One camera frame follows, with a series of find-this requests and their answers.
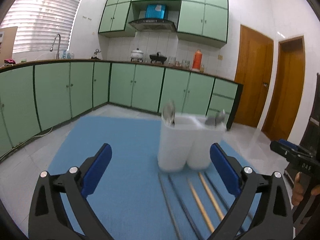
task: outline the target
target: gooseneck faucet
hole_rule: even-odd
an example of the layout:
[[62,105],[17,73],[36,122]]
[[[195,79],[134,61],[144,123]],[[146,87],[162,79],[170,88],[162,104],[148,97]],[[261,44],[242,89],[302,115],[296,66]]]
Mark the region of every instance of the gooseneck faucet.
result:
[[52,44],[52,47],[50,49],[50,51],[53,51],[53,46],[54,46],[54,43],[56,42],[56,39],[57,37],[59,36],[59,44],[58,44],[58,52],[57,52],[57,56],[56,56],[56,59],[59,59],[59,50],[60,50],[60,43],[61,43],[61,35],[60,33],[58,33],[55,38],[54,38],[54,41],[53,41],[53,44]]

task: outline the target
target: blue gripper pad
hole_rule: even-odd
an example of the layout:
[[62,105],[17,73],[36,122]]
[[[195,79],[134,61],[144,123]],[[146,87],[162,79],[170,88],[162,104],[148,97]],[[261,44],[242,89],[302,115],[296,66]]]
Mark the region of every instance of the blue gripper pad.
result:
[[294,149],[294,150],[298,151],[298,146],[296,146],[295,144],[293,144],[291,142],[288,142],[287,140],[280,139],[279,143],[281,143],[283,145],[286,145],[286,146],[290,147],[291,149]]
[[87,198],[88,195],[95,191],[104,171],[110,163],[111,157],[111,146],[106,144],[83,177],[81,195],[84,198]]
[[218,171],[228,192],[235,197],[238,197],[241,194],[239,176],[227,160],[226,156],[226,153],[220,150],[215,144],[211,145],[210,158],[213,165]]

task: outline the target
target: window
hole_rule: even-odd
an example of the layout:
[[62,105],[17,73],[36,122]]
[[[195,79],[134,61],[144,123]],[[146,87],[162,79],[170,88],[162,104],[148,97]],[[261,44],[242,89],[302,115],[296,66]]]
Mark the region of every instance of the window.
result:
[[49,50],[57,33],[61,49],[67,49],[79,4],[80,0],[16,0],[0,28],[18,26],[13,53]]

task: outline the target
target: range hood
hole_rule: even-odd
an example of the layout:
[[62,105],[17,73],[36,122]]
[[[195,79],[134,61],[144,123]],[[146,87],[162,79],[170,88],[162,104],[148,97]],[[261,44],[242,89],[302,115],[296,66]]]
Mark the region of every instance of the range hood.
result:
[[174,22],[158,19],[144,18],[129,22],[129,24],[140,32],[175,32],[176,26]]

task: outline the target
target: countertop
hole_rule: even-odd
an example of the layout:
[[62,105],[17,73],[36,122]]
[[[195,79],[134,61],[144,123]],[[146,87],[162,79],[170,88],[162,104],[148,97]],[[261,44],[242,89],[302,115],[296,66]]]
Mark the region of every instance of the countertop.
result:
[[[139,64],[139,65],[150,65],[150,66],[166,67],[166,68],[172,68],[172,69],[177,69],[177,70],[182,70],[182,71],[187,71],[187,72],[192,72],[192,73],[199,73],[199,72],[194,72],[194,71],[192,71],[190,69],[183,69],[181,67],[169,66],[167,63],[162,65],[162,64],[154,64],[154,63],[149,63],[149,62],[112,61],[112,60],[84,59],[84,58],[77,58],[77,59],[48,59],[48,60],[28,61],[28,62],[24,62],[24,63],[17,63],[17,64],[14,64],[14,65],[1,67],[0,68],[0,73],[8,71],[8,70],[12,70],[12,69],[26,67],[26,66],[49,64],[49,63],[62,63],[62,62],[110,62],[110,63]],[[242,85],[240,83],[234,82],[231,79],[227,79],[227,78],[216,76],[216,75],[211,75],[209,73],[205,73],[204,72],[204,73],[199,73],[199,74],[210,76],[210,77],[216,77],[216,78],[219,78],[219,79],[223,79],[225,81],[229,81],[229,82],[232,82],[232,83],[236,83],[236,84]]]

